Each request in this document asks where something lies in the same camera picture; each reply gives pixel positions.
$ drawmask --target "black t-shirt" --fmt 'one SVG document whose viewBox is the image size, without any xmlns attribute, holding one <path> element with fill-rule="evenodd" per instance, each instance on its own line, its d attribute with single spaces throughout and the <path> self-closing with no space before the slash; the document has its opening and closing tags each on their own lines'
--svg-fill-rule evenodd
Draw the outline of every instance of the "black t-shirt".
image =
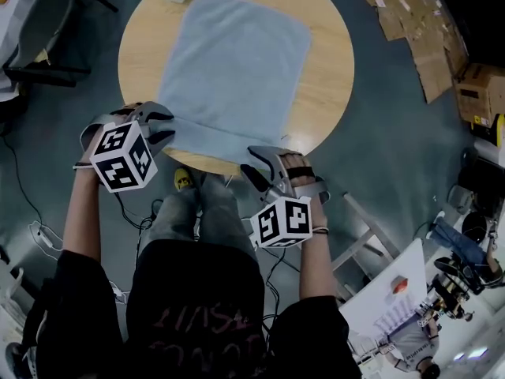
<svg viewBox="0 0 505 379">
<path fill-rule="evenodd" d="M 335 298 L 297 302 L 262 330 L 258 264 L 227 246 L 157 241 L 141 254 L 122 342 L 98 262 L 62 252 L 39 337 L 39 377 L 361 377 Z"/>
</svg>

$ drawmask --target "person's right hand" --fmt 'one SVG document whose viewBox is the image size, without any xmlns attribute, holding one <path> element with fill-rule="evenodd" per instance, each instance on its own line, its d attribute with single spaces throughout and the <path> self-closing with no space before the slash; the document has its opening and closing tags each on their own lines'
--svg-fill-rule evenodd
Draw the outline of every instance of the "person's right hand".
<svg viewBox="0 0 505 379">
<path fill-rule="evenodd" d="M 282 164 L 287 170 L 296 167 L 311 167 L 309 160 L 302 155 L 286 154 L 280 157 Z M 316 182 L 316 179 L 308 176 L 291 179 L 291 185 L 293 187 L 307 186 L 308 184 L 313 184 L 314 182 Z M 324 215 L 323 205 L 321 204 L 319 196 L 313 197 L 310 201 L 310 212 L 312 214 L 312 228 L 327 226 L 327 217 Z"/>
</svg>

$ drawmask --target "chair backrest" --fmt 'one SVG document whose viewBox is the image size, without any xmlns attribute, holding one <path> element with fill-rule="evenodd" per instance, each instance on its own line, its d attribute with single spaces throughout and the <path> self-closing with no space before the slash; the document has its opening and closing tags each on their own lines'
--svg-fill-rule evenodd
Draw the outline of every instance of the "chair backrest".
<svg viewBox="0 0 505 379">
<path fill-rule="evenodd" d="M 46 48 L 72 0 L 35 0 L 21 26 L 17 55 L 9 67 L 25 67 Z"/>
</svg>

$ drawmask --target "white box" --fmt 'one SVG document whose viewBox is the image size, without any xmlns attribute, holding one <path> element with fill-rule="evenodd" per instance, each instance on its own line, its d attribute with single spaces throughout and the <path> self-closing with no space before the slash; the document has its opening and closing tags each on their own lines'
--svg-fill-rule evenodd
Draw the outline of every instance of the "white box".
<svg viewBox="0 0 505 379">
<path fill-rule="evenodd" d="M 111 193 L 144 188 L 158 172 L 138 121 L 105 125 L 91 162 Z"/>
<path fill-rule="evenodd" d="M 258 247 L 290 247 L 312 237 L 310 198 L 280 197 L 251 218 Z"/>
</svg>

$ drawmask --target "round wooden table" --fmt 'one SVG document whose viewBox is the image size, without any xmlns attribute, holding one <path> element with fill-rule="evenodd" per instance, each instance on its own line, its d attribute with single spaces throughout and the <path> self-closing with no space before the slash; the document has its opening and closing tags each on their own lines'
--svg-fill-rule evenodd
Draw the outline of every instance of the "round wooden table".
<svg viewBox="0 0 505 379">
<path fill-rule="evenodd" d="M 191 1 L 177 4 L 142 0 L 135 9 L 119 51 L 119 83 L 125 103 L 156 101 L 182 15 Z M 335 128 L 349 101 L 354 80 L 349 33 L 330 0 L 253 1 L 297 18 L 312 33 L 312 45 L 284 133 L 288 148 L 308 154 Z M 239 174 L 234 163 L 171 148 L 164 152 L 199 170 Z"/>
</svg>

